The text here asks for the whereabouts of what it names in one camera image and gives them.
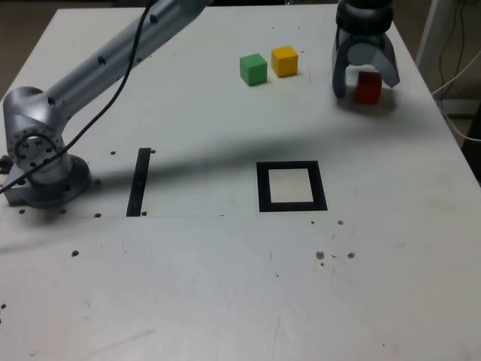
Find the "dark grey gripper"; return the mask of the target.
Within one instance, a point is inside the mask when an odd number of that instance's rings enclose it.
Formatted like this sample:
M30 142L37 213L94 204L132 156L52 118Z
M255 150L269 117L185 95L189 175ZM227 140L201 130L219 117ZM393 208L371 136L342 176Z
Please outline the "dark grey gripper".
M353 40L355 43L347 52L347 47L343 43L348 40ZM373 66L390 88L394 88L400 82L394 48L384 33L353 35L345 31L336 31L332 52L331 85L335 96L339 99L346 94L346 68L349 64Z

